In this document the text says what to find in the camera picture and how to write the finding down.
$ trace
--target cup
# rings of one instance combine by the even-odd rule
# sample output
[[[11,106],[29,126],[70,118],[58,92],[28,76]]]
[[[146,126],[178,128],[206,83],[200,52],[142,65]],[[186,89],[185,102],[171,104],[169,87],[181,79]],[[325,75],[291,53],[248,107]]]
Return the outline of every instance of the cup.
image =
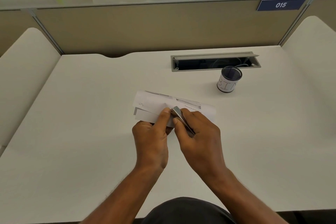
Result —
[[[225,93],[232,92],[242,76],[243,74],[239,68],[233,66],[224,67],[217,82],[217,88]]]

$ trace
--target person's left arm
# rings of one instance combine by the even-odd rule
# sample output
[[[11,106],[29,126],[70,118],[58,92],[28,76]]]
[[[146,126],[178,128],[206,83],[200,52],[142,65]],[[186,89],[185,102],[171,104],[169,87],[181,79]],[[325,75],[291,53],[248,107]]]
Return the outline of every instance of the person's left arm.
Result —
[[[132,129],[137,161],[134,169],[81,224],[132,223],[168,162],[166,126],[170,109],[152,125],[139,121]]]

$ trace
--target paper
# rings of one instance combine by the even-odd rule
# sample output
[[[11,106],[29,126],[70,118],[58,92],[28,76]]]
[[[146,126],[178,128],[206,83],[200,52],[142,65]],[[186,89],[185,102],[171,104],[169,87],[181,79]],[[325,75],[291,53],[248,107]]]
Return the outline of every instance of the paper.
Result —
[[[175,106],[178,106],[180,109],[187,108],[191,112],[199,111],[211,122],[215,121],[216,109],[214,106],[183,98],[176,98],[169,95],[139,90],[136,93],[133,102],[133,107],[135,107],[135,119],[150,123],[155,123],[157,121],[160,112],[165,107],[169,107],[171,109]],[[172,119],[173,117],[170,117],[167,124],[168,127],[174,127]]]

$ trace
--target desk number sign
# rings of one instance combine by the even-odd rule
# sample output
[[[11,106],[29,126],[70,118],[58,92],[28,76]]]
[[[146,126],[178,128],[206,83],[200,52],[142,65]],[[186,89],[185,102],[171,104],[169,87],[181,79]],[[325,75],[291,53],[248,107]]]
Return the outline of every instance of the desk number sign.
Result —
[[[299,10],[306,0],[262,0],[257,11]]]

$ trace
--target person's leg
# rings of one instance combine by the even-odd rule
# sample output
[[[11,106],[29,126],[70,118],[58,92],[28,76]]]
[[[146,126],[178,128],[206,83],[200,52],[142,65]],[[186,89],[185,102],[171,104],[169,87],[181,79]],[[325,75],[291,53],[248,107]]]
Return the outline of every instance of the person's leg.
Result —
[[[221,207],[191,197],[178,197],[155,207],[141,224],[234,224]]]

